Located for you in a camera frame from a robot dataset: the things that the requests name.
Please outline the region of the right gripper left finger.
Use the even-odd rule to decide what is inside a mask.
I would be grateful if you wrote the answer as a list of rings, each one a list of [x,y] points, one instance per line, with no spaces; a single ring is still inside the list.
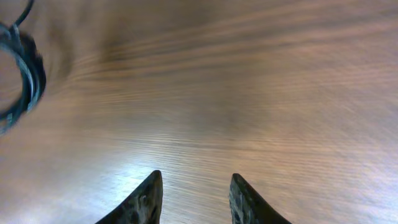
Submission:
[[[159,224],[162,198],[162,174],[160,170],[154,170],[114,210],[96,224]]]

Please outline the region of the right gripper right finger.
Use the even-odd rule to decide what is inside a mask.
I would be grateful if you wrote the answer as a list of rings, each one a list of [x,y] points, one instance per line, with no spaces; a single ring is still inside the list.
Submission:
[[[291,224],[238,173],[231,177],[229,207],[232,224]]]

